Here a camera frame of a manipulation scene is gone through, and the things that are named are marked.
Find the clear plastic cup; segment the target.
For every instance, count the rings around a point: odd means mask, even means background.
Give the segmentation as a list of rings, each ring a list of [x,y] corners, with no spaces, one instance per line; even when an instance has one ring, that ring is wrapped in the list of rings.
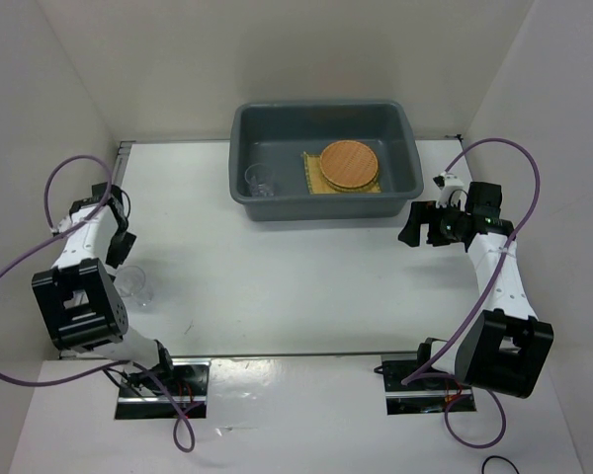
[[[129,298],[138,306],[146,307],[152,302],[153,291],[147,275],[138,266],[120,268],[116,273],[114,285],[122,298]]]
[[[244,172],[244,179],[250,195],[254,198],[269,198],[275,195],[275,176],[271,167],[256,163]]]

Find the orange round woven coaster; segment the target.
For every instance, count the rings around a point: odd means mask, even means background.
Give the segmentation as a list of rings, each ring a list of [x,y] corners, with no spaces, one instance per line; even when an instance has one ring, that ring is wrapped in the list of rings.
[[[320,169],[341,186],[360,186],[380,172],[376,153],[366,144],[341,140],[329,144],[320,154]]]

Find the square bamboo mat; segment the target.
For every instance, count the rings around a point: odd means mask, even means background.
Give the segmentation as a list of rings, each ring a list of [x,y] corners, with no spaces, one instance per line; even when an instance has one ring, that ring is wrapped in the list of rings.
[[[306,186],[311,195],[333,195],[333,194],[380,194],[381,186],[379,179],[367,184],[364,187],[348,189],[335,187],[323,176],[320,169],[320,156],[316,154],[301,153]]]

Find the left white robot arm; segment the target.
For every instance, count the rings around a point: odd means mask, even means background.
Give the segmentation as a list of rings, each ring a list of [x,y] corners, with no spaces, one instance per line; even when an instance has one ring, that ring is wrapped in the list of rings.
[[[34,274],[32,289],[53,345],[61,351],[91,354],[144,367],[141,382],[154,394],[171,391],[177,370],[158,341],[130,324],[115,287],[118,267],[135,241],[128,231],[124,192],[100,183],[92,195],[74,202],[53,228],[68,232],[51,268]]]

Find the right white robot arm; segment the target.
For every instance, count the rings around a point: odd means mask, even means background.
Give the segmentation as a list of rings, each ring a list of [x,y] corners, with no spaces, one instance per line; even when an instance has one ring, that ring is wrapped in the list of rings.
[[[435,178],[436,200],[416,201],[398,235],[420,244],[426,226],[433,247],[462,244],[475,271],[479,300],[473,320],[453,343],[429,338],[418,348],[413,376],[425,388],[448,374],[465,385],[529,397],[551,350],[551,324],[538,319],[522,285],[511,221],[500,216],[502,192],[485,182],[464,184],[451,173]]]

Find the grey plastic bin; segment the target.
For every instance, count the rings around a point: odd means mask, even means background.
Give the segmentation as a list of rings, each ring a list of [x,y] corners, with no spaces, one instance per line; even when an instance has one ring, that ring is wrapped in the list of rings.
[[[380,194],[311,195],[302,152],[320,154],[336,141],[368,145],[380,163]],[[252,164],[271,167],[273,197],[252,197],[244,179]],[[424,190],[421,163],[405,111],[392,100],[249,103],[234,115],[229,190],[253,221],[385,218]]]

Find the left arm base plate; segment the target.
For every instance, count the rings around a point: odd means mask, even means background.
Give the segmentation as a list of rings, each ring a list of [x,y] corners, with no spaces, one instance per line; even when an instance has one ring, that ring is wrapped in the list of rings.
[[[170,375],[157,374],[170,396],[188,419],[207,415],[211,363],[201,358],[175,358]],[[118,389],[116,420],[175,419],[177,412],[159,386],[144,372],[108,369]]]

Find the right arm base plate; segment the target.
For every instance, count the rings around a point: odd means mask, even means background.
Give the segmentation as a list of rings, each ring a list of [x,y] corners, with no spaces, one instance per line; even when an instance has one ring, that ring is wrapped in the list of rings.
[[[443,414],[456,401],[452,413],[475,412],[472,390],[467,385],[445,378],[426,378],[404,385],[402,380],[417,365],[416,353],[382,355],[374,373],[382,378],[386,413],[389,416]]]

